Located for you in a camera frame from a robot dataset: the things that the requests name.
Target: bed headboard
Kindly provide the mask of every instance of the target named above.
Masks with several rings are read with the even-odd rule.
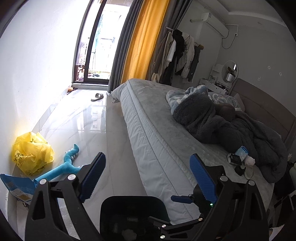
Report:
[[[296,117],[281,103],[252,84],[237,78],[229,95],[238,93],[245,106],[245,112],[281,135],[287,150],[296,137]]]

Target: trash bin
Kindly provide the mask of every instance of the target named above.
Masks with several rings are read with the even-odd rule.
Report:
[[[109,197],[101,206],[100,234],[106,241],[159,240],[160,230],[149,216],[170,222],[164,203],[156,197]]]

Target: silver bolt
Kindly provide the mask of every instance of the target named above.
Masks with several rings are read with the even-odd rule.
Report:
[[[70,180],[70,181],[74,180],[75,178],[76,178],[76,175],[75,174],[70,174],[68,176],[68,180]]]
[[[250,181],[249,181],[249,184],[250,184],[251,186],[255,186],[255,182],[254,182],[253,180],[250,180]]]
[[[46,183],[46,179],[44,179],[44,178],[41,179],[39,183],[40,183],[41,185],[45,184],[45,183]]]
[[[221,176],[221,177],[220,177],[220,180],[221,180],[222,182],[227,182],[227,181],[228,181],[228,177],[227,177],[227,176]]]

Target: yellow plastic bag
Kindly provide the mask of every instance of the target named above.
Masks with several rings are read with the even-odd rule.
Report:
[[[38,132],[19,136],[12,146],[12,160],[27,176],[39,174],[54,160],[54,150]]]

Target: sliding glass door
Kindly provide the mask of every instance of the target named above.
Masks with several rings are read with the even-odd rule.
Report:
[[[74,82],[109,83],[118,40],[131,4],[132,0],[93,0],[89,5],[77,48]]]

